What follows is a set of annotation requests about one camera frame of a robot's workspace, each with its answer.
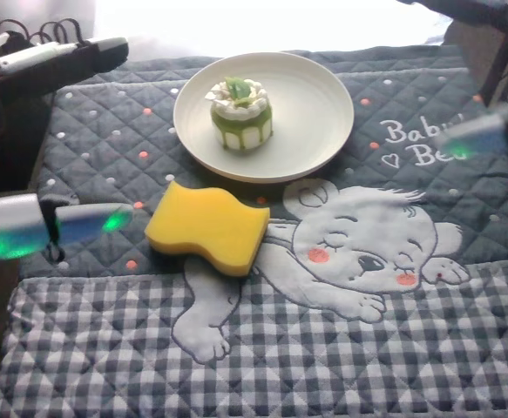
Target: green icing drip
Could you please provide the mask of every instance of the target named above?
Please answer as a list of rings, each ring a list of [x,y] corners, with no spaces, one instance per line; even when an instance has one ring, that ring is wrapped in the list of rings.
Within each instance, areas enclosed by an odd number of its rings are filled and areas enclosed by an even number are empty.
[[[211,110],[211,118],[215,125],[220,129],[222,134],[223,147],[225,149],[228,148],[227,142],[227,134],[233,133],[238,137],[240,142],[240,149],[245,150],[246,146],[244,145],[244,130],[250,127],[256,127],[258,132],[260,133],[260,144],[263,143],[263,125],[273,117],[273,109],[271,109],[271,105],[260,113],[255,118],[251,118],[249,120],[228,120],[224,119],[221,115],[219,115],[215,110]]]

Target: checkered fabric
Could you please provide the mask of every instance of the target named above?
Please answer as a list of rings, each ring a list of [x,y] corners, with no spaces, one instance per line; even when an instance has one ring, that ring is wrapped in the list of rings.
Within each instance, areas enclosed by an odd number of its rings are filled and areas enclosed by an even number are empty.
[[[10,301],[0,416],[508,416],[508,261],[386,296],[382,322],[243,286],[230,355],[171,339],[181,275],[24,280]]]
[[[154,253],[144,236],[171,179],[297,219],[285,185],[222,179],[178,141],[174,100],[213,58],[126,64],[58,93],[38,193],[142,208],[123,231],[67,246],[59,265],[23,260],[0,416],[508,416],[508,158],[431,148],[432,126],[484,112],[457,49],[299,54],[332,70],[355,104],[347,144],[314,177],[425,192],[430,218],[460,227],[452,257],[471,280],[385,295],[383,320],[368,324],[296,305],[252,274],[222,327],[230,354],[194,361],[171,334],[193,302],[183,259]],[[433,164],[420,164],[425,145]]]

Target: round plate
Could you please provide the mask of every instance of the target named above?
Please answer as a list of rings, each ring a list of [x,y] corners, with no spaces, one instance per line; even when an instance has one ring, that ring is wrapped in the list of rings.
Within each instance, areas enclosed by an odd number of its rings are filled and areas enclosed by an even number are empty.
[[[205,95],[227,76],[259,81],[273,106],[273,137],[248,152],[225,150],[214,134]],[[193,76],[174,106],[174,127],[185,148],[210,170],[250,183],[298,179],[317,170],[341,150],[353,123],[352,99],[339,79],[314,61],[282,52],[221,59]]]

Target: sponge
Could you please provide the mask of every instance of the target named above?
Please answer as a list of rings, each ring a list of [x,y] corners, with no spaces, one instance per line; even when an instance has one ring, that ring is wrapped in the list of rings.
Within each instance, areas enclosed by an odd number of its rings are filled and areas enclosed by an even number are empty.
[[[268,208],[245,206],[222,189],[193,190],[173,181],[147,225],[146,237],[161,253],[196,253],[224,274],[245,276],[268,221]]]

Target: bear eyebrow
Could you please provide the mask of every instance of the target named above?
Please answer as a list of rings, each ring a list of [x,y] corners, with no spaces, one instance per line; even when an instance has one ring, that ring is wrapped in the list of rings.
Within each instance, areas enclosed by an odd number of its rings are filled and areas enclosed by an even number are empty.
[[[423,251],[422,246],[420,246],[420,244],[418,244],[418,243],[417,243],[416,241],[414,241],[413,239],[407,239],[407,242],[408,242],[409,244],[412,244],[412,245],[414,245],[414,246],[417,246],[417,247],[420,249],[420,251]]]
[[[353,218],[352,216],[335,216],[335,219],[348,219],[348,220],[352,220],[353,222],[358,222],[358,219],[357,218]]]

